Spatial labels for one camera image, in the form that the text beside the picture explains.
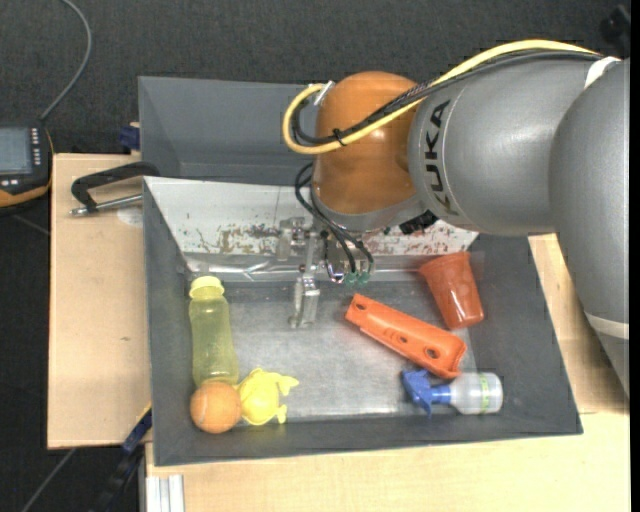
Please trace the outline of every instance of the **clear plastic bottle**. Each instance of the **clear plastic bottle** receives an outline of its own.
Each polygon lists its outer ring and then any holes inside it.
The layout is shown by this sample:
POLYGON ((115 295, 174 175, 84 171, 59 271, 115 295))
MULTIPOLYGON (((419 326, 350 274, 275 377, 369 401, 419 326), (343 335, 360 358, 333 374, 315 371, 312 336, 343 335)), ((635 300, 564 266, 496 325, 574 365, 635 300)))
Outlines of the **clear plastic bottle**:
POLYGON ((214 276, 191 283, 189 320, 193 341, 193 380, 197 388, 207 380, 234 385, 238 382, 238 357, 233 347, 229 303, 214 276))
POLYGON ((463 373, 448 387, 449 403, 462 414, 492 414, 502 407, 502 383, 495 373, 463 373))

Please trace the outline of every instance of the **orange plastic tool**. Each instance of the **orange plastic tool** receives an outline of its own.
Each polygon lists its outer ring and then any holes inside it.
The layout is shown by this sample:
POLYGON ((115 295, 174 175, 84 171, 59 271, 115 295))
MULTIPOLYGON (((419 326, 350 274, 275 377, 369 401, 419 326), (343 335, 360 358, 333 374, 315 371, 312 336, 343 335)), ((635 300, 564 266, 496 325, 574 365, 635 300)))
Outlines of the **orange plastic tool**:
POLYGON ((376 341, 443 379, 460 374, 458 363, 467 350, 460 338, 359 293, 345 318, 376 341))

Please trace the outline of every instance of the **orange plastic cup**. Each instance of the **orange plastic cup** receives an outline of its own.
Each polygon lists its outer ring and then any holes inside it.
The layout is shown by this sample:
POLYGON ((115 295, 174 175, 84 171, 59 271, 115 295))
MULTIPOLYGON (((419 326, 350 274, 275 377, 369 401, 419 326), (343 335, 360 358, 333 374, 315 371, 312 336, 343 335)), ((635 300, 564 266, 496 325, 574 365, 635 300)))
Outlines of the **orange plastic cup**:
POLYGON ((468 252, 440 256, 422 265, 418 272, 427 280, 449 329, 469 327, 484 319, 468 252))

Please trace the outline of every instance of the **orange ball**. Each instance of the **orange ball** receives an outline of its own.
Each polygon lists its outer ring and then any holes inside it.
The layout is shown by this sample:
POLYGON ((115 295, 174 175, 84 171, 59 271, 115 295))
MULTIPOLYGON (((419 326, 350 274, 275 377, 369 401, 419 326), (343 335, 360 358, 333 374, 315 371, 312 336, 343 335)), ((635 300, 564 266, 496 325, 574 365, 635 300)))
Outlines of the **orange ball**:
POLYGON ((205 381, 191 397, 191 419, 205 432, 226 432, 241 415, 240 395, 224 382, 205 381))

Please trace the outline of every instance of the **electronic device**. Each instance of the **electronic device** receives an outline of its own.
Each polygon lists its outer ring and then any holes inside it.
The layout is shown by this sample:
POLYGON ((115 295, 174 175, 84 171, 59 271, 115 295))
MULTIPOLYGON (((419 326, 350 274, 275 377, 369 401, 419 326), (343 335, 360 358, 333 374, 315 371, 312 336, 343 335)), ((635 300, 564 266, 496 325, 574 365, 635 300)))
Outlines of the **electronic device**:
POLYGON ((51 149, 42 123, 0 122, 0 211, 49 188, 51 149))

